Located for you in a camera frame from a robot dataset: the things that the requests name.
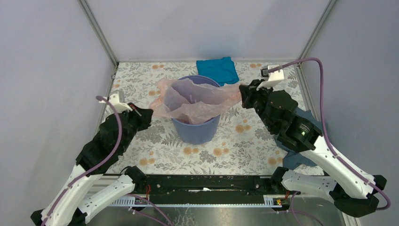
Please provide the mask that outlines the pink plastic trash bag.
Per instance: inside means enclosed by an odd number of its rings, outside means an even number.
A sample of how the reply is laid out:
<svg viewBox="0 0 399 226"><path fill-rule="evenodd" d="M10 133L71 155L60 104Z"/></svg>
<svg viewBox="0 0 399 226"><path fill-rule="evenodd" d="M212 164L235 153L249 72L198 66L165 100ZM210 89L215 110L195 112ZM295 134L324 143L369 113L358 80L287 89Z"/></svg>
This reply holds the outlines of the pink plastic trash bag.
<svg viewBox="0 0 399 226"><path fill-rule="evenodd" d="M161 79L160 95L149 105L154 115L188 124L202 124L228 111L241 101L239 84L216 87L195 84L191 79Z"/></svg>

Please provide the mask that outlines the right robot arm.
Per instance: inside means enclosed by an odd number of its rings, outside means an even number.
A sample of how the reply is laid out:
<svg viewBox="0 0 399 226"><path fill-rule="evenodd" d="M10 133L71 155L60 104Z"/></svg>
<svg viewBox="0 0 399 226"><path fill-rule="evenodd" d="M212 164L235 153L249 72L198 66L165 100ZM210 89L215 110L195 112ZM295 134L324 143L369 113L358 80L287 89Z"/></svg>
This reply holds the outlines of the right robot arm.
<svg viewBox="0 0 399 226"><path fill-rule="evenodd" d="M254 80L239 86L242 106L254 109L269 133L284 147L308 158L327 173L321 178L278 167L270 179L271 190L276 194L308 193L356 218L376 212L379 200L375 194L384 189L386 178L366 173L333 150L321 129L297 114L298 103L286 91L260 85L260 80Z"/></svg>

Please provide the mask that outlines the blue plastic trash bin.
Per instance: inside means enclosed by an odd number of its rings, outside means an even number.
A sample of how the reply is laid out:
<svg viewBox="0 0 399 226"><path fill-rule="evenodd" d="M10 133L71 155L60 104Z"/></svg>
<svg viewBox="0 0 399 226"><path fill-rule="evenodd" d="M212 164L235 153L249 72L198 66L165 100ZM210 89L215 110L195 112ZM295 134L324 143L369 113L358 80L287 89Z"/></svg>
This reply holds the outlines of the blue plastic trash bin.
<svg viewBox="0 0 399 226"><path fill-rule="evenodd" d="M183 79L190 79L194 84L208 84L215 87L221 87L213 79L201 75L185 76L179 80ZM178 120L172 118L171 120L178 135L184 142L193 145L201 145L211 141L214 137L219 124L220 115L210 118L206 122L200 124L190 124L186 119Z"/></svg>

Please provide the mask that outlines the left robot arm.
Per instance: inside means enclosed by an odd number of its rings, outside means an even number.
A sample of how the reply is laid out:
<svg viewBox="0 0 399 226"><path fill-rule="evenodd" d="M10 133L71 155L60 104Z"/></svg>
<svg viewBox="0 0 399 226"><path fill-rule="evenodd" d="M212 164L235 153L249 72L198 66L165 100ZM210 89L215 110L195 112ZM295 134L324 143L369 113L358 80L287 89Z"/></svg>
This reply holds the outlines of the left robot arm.
<svg viewBox="0 0 399 226"><path fill-rule="evenodd" d="M136 133L151 125L152 109L139 108L133 103L113 104L111 109L114 113L106 117L93 139L83 146L57 197L45 209L31 214L36 226L85 226L121 196L145 190L145 174L133 166L110 186L85 197L93 184L125 153Z"/></svg>

